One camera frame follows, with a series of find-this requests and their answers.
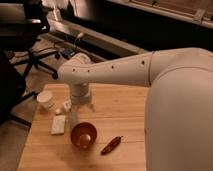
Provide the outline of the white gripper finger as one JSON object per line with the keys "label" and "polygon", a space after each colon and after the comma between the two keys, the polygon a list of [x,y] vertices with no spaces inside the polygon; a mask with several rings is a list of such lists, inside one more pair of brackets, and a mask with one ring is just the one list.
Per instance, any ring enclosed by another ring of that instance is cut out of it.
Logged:
{"label": "white gripper finger", "polygon": [[72,102],[70,100],[66,100],[63,102],[62,108],[65,112],[70,112],[72,108]]}
{"label": "white gripper finger", "polygon": [[74,106],[71,108],[71,111],[68,114],[70,129],[73,129],[78,124],[77,111],[78,111],[77,107]]}

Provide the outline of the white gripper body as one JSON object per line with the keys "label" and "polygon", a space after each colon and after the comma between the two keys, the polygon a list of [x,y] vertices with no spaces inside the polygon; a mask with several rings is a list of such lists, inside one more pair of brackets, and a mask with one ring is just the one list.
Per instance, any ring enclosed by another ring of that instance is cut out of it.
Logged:
{"label": "white gripper body", "polygon": [[95,111],[92,104],[92,92],[88,83],[73,84],[70,86],[70,99],[75,110],[83,106],[88,107],[92,112]]}

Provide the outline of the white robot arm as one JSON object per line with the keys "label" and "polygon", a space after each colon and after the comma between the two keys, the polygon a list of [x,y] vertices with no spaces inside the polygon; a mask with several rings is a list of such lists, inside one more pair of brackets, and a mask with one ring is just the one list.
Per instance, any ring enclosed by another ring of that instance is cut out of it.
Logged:
{"label": "white robot arm", "polygon": [[147,87],[147,171],[213,171],[213,52],[180,48],[100,63],[78,53],[58,74],[80,104],[91,83]]}

